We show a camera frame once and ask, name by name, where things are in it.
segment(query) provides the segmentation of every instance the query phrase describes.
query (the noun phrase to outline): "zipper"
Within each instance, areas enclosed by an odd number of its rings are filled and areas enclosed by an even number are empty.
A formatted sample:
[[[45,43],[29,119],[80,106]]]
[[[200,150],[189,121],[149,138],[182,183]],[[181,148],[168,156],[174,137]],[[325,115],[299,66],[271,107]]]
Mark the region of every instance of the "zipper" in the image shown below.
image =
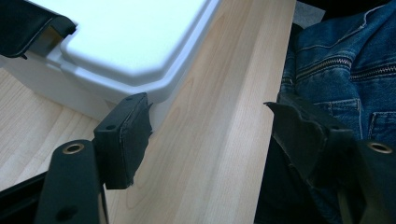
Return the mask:
[[[350,76],[350,80],[351,81],[364,80],[364,79],[369,79],[371,77],[378,77],[389,74],[396,74],[396,64],[387,64],[379,68],[371,69],[366,72],[352,74]]]
[[[346,58],[346,57],[337,57],[337,58],[331,58],[328,60],[325,60],[321,63],[316,64],[313,67],[307,68],[303,70],[302,72],[298,73],[297,79],[302,79],[305,78],[312,73],[315,73],[323,68],[329,67],[329,66],[335,66],[335,65],[341,65],[344,66],[346,69],[350,70],[352,67],[352,60]]]
[[[289,84],[291,86],[294,85],[294,81],[293,81],[293,79],[291,77],[282,77],[281,83],[282,84]]]

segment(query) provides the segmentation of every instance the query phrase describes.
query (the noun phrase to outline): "light wood surface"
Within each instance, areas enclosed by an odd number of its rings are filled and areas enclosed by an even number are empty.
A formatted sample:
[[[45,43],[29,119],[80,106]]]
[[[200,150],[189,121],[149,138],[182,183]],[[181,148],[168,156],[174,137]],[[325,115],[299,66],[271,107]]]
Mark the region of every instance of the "light wood surface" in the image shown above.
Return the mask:
[[[111,223],[253,223],[294,0],[223,0],[165,122]],[[97,120],[27,90],[0,69],[0,190],[48,168]]]

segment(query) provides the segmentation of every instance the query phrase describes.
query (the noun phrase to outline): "white plastic container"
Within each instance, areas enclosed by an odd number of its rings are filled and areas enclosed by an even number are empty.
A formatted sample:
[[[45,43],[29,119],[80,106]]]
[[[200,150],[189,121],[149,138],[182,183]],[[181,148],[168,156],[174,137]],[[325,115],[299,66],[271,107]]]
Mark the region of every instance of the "white plastic container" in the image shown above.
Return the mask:
[[[33,0],[71,19],[66,39],[48,30],[24,59],[0,56],[33,91],[95,119],[147,92],[153,129],[163,122],[220,0]]]

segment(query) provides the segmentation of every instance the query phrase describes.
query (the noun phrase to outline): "denim jeans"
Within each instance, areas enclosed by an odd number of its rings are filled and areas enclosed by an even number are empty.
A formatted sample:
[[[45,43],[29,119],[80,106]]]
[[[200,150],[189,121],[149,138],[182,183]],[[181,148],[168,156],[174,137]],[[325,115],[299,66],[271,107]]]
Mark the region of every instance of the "denim jeans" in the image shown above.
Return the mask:
[[[288,49],[281,91],[298,94],[338,118],[356,139],[395,148],[396,0],[300,32]],[[311,191],[322,215],[340,223],[332,190]]]

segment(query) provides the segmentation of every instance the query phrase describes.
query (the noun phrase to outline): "screw hole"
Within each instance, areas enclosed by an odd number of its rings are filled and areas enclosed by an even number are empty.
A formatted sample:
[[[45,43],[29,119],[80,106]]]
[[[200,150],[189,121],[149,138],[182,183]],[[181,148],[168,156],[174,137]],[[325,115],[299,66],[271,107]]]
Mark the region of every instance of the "screw hole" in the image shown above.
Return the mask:
[[[78,213],[76,206],[67,206],[61,209],[56,215],[56,219],[60,222],[65,222],[72,219]]]
[[[106,127],[106,130],[113,130],[113,129],[115,129],[116,128],[116,125],[108,125],[107,127]]]
[[[384,154],[390,154],[393,152],[393,150],[390,147],[387,147],[379,143],[369,143],[369,148],[376,152],[384,153]]]
[[[63,150],[63,153],[64,154],[75,154],[75,153],[80,152],[83,148],[84,148],[84,145],[82,145],[81,143],[72,144],[70,146],[65,147]]]

